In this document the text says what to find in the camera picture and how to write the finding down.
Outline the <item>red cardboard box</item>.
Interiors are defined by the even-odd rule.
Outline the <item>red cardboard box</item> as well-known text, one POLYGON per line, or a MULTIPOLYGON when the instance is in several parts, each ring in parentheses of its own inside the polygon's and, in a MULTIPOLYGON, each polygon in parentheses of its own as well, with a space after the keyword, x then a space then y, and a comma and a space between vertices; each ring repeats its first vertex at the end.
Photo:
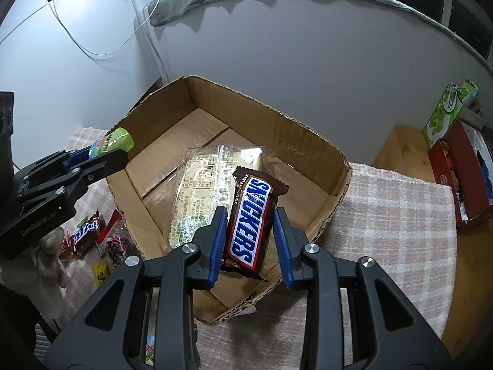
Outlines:
POLYGON ((456 225, 472 227, 492 217, 492 169, 457 120, 428 152, 435 181, 451 188, 456 225))

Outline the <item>clear wrapped cracker pack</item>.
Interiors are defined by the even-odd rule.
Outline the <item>clear wrapped cracker pack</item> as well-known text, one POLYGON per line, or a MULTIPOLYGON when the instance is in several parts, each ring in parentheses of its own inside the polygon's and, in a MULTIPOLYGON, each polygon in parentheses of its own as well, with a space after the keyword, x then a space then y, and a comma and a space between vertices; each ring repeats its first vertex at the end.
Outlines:
POLYGON ((145 197, 144 203, 161 229, 164 252, 190 242, 196 230, 209 225, 216 207, 230 209, 236 167, 263 168, 263 149, 245 145, 190 148, 175 170, 145 197))

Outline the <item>small red candy bag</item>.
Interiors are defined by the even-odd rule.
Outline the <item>small red candy bag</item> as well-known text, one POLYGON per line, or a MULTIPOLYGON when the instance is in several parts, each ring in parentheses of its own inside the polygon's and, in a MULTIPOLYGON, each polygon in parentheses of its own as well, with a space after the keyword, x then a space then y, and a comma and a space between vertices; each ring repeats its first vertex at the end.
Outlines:
POLYGON ((104 242, 104 251, 109 257, 112 266, 119 266, 127 257, 125 239, 120 236, 110 235, 104 242))

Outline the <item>green tissue box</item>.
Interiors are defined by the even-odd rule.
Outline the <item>green tissue box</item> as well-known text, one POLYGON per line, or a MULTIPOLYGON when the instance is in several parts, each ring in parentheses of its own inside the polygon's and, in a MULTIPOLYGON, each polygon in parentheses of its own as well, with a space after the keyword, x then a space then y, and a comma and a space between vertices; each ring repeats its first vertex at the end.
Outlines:
POLYGON ((460 84, 451 82, 446 85, 439 103, 423 128, 423 135, 430 149, 446 135, 459 118, 460 111, 469 107, 478 95, 479 88, 472 80, 465 79, 460 84))

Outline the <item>Snickers bar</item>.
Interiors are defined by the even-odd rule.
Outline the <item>Snickers bar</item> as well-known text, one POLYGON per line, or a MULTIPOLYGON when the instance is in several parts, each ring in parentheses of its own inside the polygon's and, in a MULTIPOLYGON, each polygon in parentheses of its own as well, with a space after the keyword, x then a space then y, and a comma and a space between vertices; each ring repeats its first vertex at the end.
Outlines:
POLYGON ((234 200, 226 230, 222 270, 261 281, 261 269, 278 198, 289 186, 266 172, 236 167, 234 200))
POLYGON ((98 211, 91 217, 85 217, 73 234, 66 235, 63 252, 73 259, 82 258, 100 237, 104 225, 104 218, 98 211))

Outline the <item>green jelly cup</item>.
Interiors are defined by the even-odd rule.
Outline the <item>green jelly cup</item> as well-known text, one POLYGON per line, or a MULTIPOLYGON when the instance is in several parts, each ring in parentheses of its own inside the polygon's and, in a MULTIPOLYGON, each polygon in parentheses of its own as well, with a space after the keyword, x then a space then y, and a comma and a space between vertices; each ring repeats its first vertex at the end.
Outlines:
POLYGON ((106 134, 106 136, 95 140, 89 147, 88 157, 93 159, 113 150, 129 152, 134 146, 135 142, 131 134, 126 129, 118 127, 106 134))

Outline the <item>yellow candy packet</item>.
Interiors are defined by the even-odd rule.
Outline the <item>yellow candy packet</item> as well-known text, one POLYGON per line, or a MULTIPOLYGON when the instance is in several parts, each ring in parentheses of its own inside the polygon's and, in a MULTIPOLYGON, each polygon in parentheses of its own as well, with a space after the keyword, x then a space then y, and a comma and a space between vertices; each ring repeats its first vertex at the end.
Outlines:
POLYGON ((102 286, 104 281, 109 277, 109 267, 106 260, 99 260, 93 266, 93 273, 96 286, 102 286))

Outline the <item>pink plaid tablecloth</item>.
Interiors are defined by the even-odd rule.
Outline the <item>pink plaid tablecloth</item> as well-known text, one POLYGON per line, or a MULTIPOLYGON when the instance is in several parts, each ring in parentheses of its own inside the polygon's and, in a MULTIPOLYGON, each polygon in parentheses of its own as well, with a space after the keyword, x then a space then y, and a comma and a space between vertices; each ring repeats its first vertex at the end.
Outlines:
MULTIPOLYGON (((161 228, 176 187, 173 171, 186 149, 175 154, 168 179, 144 198, 149 215, 137 214, 138 220, 153 218, 152 231, 159 228, 157 236, 147 238, 150 245, 146 242, 156 254, 162 254, 161 228)), ((263 149, 269 161, 265 167, 290 187, 280 206, 286 208, 293 225, 312 231, 309 225, 329 195, 274 158, 270 148, 263 149)), ((349 164, 352 179, 346 196, 317 242, 337 258, 376 259, 441 337, 452 301, 457 251, 450 189, 393 171, 349 164)), ((75 231, 80 220, 97 210, 109 220, 117 207, 123 209, 123 203, 115 205, 107 181, 98 181, 77 201, 75 217, 62 228, 75 231)), ((149 252, 146 258, 156 257, 149 252)), ((97 249, 91 248, 86 258, 68 261, 70 281, 62 290, 59 326, 68 323, 95 291, 92 267, 98 256, 97 249)), ((198 323, 201 369, 299 369, 306 294, 277 286, 252 305, 257 309, 253 314, 243 313, 214 326, 198 323)))

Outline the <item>red zip snack bag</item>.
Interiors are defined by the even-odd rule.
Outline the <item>red zip snack bag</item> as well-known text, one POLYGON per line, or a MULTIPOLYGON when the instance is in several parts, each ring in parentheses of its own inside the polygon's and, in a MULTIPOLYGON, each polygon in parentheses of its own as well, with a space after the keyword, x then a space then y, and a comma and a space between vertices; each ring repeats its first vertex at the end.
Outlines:
POLYGON ((112 216, 110 217, 108 223, 105 225, 105 227, 103 228, 103 231, 101 231, 100 235, 98 236, 97 240, 96 240, 96 243, 98 245, 102 244, 105 237, 109 234, 109 232, 112 230, 112 228, 114 227, 115 223, 117 221, 119 221, 121 219, 121 214, 115 210, 112 214, 112 216))

